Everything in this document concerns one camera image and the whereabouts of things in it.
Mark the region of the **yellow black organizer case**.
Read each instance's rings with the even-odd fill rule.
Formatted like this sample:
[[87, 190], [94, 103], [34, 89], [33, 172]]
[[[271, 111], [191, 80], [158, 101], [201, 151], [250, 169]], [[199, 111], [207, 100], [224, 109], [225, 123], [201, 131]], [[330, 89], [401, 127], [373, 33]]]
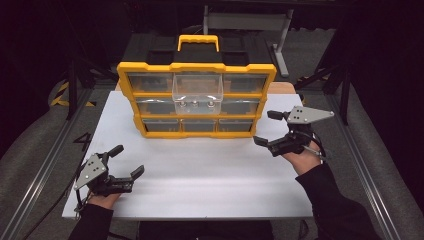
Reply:
[[[121, 62], [118, 63], [118, 84], [129, 100], [133, 120], [141, 135], [146, 138], [246, 138], [256, 132], [262, 116], [270, 84], [277, 69], [270, 57], [266, 42], [258, 37], [228, 37], [217, 35], [180, 35], [162, 37], [152, 34], [135, 34], [130, 38]], [[213, 72], [265, 74], [267, 80], [253, 125], [247, 132], [153, 132], [148, 133], [141, 123], [135, 102], [137, 94], [129, 83], [130, 73]]]

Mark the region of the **person's right hand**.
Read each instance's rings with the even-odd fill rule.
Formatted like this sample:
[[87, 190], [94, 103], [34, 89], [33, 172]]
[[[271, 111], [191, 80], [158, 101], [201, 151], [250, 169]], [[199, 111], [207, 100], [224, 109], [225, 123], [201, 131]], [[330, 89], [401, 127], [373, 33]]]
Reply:
[[287, 153], [283, 157], [290, 162], [295, 172], [302, 175], [321, 164], [321, 159], [315, 153], [304, 150], [301, 154]]

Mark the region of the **clear plastic drawer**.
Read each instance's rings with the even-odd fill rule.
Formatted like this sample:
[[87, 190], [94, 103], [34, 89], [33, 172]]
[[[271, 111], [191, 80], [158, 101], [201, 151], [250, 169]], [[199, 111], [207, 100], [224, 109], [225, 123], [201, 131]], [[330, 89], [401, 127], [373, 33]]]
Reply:
[[[215, 115], [221, 111], [223, 101], [223, 80], [221, 74], [184, 72], [173, 76], [172, 99], [178, 115]], [[181, 101], [187, 102], [180, 107]], [[199, 106], [193, 108], [192, 101]], [[215, 106], [209, 108], [207, 102], [213, 101]]]

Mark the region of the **person's dark clothed lap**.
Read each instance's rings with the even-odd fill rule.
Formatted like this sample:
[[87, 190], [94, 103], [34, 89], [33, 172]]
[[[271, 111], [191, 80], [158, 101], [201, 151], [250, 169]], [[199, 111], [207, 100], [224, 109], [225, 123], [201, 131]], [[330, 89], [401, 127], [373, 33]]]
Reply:
[[142, 221], [138, 240], [274, 240], [266, 221]]

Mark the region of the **yellow black hazard tape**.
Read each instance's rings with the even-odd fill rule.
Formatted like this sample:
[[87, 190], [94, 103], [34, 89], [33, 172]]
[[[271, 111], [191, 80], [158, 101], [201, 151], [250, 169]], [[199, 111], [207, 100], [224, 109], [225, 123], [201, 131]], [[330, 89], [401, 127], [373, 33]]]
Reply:
[[65, 91], [68, 89], [68, 87], [69, 87], [69, 82], [68, 81], [64, 81], [60, 85], [60, 87], [59, 87], [56, 95], [54, 96], [53, 100], [50, 103], [51, 106], [56, 106], [56, 105], [69, 106], [70, 105], [70, 102], [68, 100], [63, 100], [62, 99], [62, 97], [63, 97]]

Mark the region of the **grey metal stand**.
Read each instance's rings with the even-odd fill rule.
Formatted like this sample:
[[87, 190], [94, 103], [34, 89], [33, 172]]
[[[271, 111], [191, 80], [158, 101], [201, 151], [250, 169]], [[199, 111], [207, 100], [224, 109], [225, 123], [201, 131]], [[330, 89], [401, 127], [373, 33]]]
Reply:
[[204, 6], [203, 33], [209, 34], [211, 29], [225, 30], [262, 30], [278, 31], [279, 41], [272, 45], [280, 75], [287, 78], [289, 71], [282, 53], [289, 31], [294, 10], [289, 9], [284, 14], [253, 14], [253, 13], [215, 13]]

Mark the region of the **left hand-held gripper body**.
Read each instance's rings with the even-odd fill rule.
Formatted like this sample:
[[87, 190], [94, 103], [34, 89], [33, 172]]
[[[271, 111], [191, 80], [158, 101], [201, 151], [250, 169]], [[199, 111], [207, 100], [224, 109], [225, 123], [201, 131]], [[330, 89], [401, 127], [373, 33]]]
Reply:
[[83, 165], [73, 189], [75, 191], [87, 186], [95, 195], [130, 193], [134, 184], [131, 177], [116, 178], [109, 174], [108, 152], [91, 155]]

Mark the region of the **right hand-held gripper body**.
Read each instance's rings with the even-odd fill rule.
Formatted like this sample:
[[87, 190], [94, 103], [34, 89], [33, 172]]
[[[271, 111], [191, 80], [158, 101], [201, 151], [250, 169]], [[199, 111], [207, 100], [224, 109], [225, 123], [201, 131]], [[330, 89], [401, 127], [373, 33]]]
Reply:
[[276, 157], [290, 152], [301, 154], [304, 150], [309, 150], [319, 157], [325, 157], [326, 152], [322, 142], [313, 131], [311, 124], [331, 118], [334, 113], [304, 106], [294, 106], [288, 113], [289, 116], [285, 120], [288, 133], [270, 142], [271, 154]]

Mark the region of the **black tripod stand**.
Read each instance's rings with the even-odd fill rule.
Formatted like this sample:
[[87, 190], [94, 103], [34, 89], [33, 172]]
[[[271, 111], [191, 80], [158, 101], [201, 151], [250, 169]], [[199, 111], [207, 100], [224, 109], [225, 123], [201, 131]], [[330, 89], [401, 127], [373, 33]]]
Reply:
[[78, 108], [82, 106], [79, 103], [78, 85], [81, 85], [84, 90], [93, 89], [96, 85], [96, 75], [100, 75], [105, 79], [118, 82], [118, 75], [111, 70], [100, 67], [99, 65], [82, 57], [72, 58], [68, 65], [68, 115], [67, 119], [71, 120]]
[[339, 115], [342, 122], [348, 124], [348, 102], [351, 84], [351, 72], [348, 66], [334, 65], [328, 68], [318, 70], [309, 77], [301, 77], [295, 83], [294, 88], [300, 90], [313, 82], [316, 82], [324, 77], [328, 77], [322, 87], [322, 91], [326, 95], [333, 95], [338, 88], [341, 88], [341, 97], [339, 103]]

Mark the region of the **aluminium floor rail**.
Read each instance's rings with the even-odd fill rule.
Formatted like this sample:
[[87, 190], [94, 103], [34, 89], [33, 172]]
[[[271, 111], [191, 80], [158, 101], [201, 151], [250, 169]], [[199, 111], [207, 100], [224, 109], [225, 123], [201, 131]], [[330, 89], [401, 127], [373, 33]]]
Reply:
[[370, 171], [368, 170], [363, 156], [360, 153], [358, 145], [356, 144], [353, 135], [347, 125], [344, 124], [341, 112], [339, 110], [339, 105], [334, 96], [329, 95], [326, 97], [328, 104], [336, 112], [336, 122], [340, 131], [343, 135], [343, 138], [347, 142], [347, 145], [350, 149], [351, 154], [353, 155], [353, 165], [358, 174], [360, 182], [365, 190], [366, 196], [370, 202], [370, 205], [373, 209], [374, 215], [380, 225], [380, 228], [383, 232], [383, 235], [386, 240], [400, 240], [400, 235], [397, 231], [397, 228], [394, 225], [394, 222], [387, 210], [387, 207], [381, 197], [380, 191], [378, 190]]
[[81, 111], [83, 110], [86, 102], [92, 94], [92, 89], [83, 89], [81, 94], [77, 97], [77, 102], [74, 104], [75, 111], [69, 120], [66, 120], [62, 125], [54, 143], [52, 144], [46, 158], [43, 160], [42, 165], [37, 171], [37, 174], [30, 182], [28, 189], [25, 192], [22, 200], [19, 203], [13, 217], [10, 219], [7, 227], [0, 235], [0, 240], [14, 240], [24, 222], [33, 209], [42, 189], [44, 188], [54, 165], [56, 164], [59, 154], [61, 153], [64, 142], [72, 130], [75, 122], [77, 121]]

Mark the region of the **person's left hand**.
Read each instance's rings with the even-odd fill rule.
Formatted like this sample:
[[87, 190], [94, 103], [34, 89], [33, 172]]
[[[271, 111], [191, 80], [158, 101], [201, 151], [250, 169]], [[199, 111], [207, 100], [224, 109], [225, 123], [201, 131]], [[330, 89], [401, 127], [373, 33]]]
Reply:
[[120, 194], [110, 194], [108, 196], [91, 194], [88, 198], [88, 203], [111, 210], [119, 197]]

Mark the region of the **set of closed clear drawers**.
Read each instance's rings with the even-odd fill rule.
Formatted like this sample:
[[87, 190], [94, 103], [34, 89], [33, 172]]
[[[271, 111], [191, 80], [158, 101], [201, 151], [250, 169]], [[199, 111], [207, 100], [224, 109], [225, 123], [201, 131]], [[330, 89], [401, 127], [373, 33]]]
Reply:
[[179, 73], [130, 73], [129, 83], [141, 123], [153, 132], [247, 132], [253, 125], [267, 76], [265, 74], [216, 73], [222, 75], [223, 101], [215, 115], [178, 115], [172, 99], [173, 76]]

